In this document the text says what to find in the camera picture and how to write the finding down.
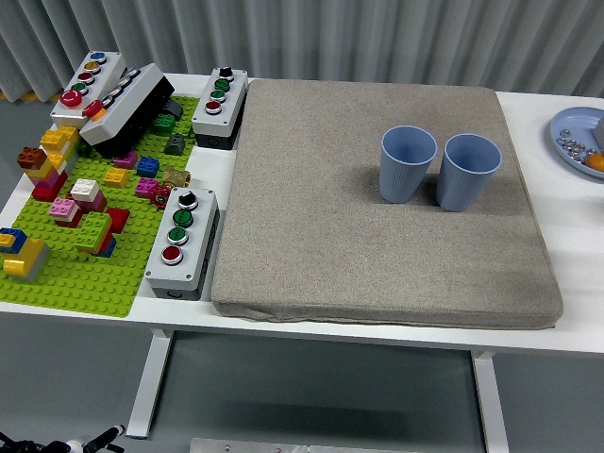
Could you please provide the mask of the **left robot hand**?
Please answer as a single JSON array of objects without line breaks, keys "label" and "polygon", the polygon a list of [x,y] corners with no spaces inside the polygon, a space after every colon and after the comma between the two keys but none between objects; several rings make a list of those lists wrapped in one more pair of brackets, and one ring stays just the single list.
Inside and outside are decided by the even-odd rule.
[{"label": "left robot hand", "polygon": [[113,442],[125,432],[123,425],[114,425],[105,430],[95,438],[80,442],[78,440],[58,441],[55,440],[48,445],[37,444],[33,441],[5,441],[1,448],[2,452],[124,452],[125,450]]}]

